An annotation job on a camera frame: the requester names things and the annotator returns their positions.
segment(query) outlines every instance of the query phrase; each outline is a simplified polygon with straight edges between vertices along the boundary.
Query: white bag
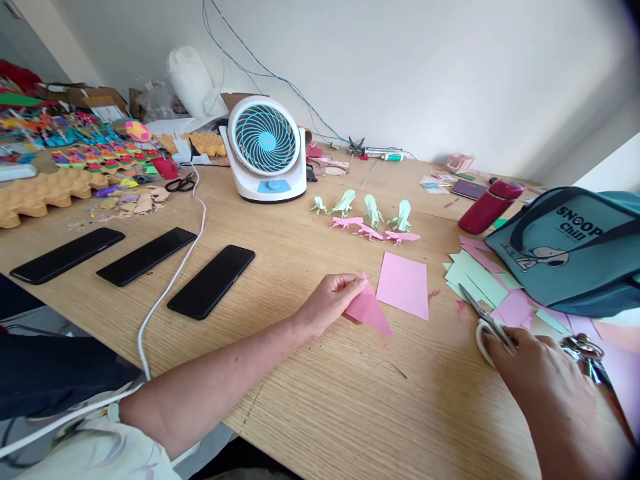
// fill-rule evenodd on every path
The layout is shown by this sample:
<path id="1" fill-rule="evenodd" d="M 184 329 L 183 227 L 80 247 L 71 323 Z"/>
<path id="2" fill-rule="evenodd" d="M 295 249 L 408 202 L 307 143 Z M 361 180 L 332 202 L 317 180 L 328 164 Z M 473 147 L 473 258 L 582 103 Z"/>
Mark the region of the white bag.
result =
<path id="1" fill-rule="evenodd" d="M 167 70 L 175 93 L 190 116 L 209 115 L 217 91 L 198 50 L 188 45 L 172 50 L 167 58 Z"/>

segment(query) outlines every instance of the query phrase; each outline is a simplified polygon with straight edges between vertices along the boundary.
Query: person's left hand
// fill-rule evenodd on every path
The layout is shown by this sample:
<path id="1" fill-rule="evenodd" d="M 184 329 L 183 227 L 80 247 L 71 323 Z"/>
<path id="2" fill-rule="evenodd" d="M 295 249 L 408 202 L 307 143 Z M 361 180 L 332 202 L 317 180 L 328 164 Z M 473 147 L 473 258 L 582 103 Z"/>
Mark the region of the person's left hand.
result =
<path id="1" fill-rule="evenodd" d="M 326 275 L 293 316 L 310 328 L 314 337 L 319 337 L 344 313 L 366 284 L 366 279 L 353 273 Z"/>

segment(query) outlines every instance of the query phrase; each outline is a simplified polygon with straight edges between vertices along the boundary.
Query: forearm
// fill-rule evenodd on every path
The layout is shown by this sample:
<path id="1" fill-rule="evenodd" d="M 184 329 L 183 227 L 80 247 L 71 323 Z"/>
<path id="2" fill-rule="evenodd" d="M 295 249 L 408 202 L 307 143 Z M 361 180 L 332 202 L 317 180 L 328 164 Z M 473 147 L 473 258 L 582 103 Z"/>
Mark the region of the forearm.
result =
<path id="1" fill-rule="evenodd" d="M 544 480 L 613 478 L 597 425 L 585 425 L 569 415 L 526 415 Z"/>
<path id="2" fill-rule="evenodd" d="M 120 418 L 159 442 L 174 459 L 312 336 L 296 316 L 284 319 L 154 378 L 122 400 Z"/>

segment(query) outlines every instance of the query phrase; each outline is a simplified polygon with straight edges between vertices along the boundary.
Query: purple notebook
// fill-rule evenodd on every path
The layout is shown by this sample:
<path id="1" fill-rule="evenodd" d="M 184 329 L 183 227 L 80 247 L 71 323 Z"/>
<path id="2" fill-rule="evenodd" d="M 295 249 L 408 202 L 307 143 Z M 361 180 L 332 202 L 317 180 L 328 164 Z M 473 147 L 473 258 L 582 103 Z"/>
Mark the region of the purple notebook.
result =
<path id="1" fill-rule="evenodd" d="M 480 198 L 486 191 L 487 188 L 482 185 L 460 179 L 453 186 L 451 193 L 455 193 L 461 197 L 470 198 L 471 200 L 478 200 L 478 198 Z"/>

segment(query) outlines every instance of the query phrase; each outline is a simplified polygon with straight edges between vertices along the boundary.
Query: snoopy illustration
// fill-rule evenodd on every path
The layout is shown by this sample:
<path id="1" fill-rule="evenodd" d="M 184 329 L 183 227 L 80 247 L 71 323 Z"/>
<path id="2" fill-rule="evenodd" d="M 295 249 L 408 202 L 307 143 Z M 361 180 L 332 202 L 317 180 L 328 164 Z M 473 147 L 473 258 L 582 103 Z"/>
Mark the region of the snoopy illustration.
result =
<path id="1" fill-rule="evenodd" d="M 531 255 L 514 259 L 520 268 L 522 268 L 522 272 L 525 273 L 540 263 L 544 263 L 549 267 L 562 267 L 569 261 L 569 253 L 565 250 L 556 250 L 550 247 L 536 247 L 529 249 L 529 251 Z"/>

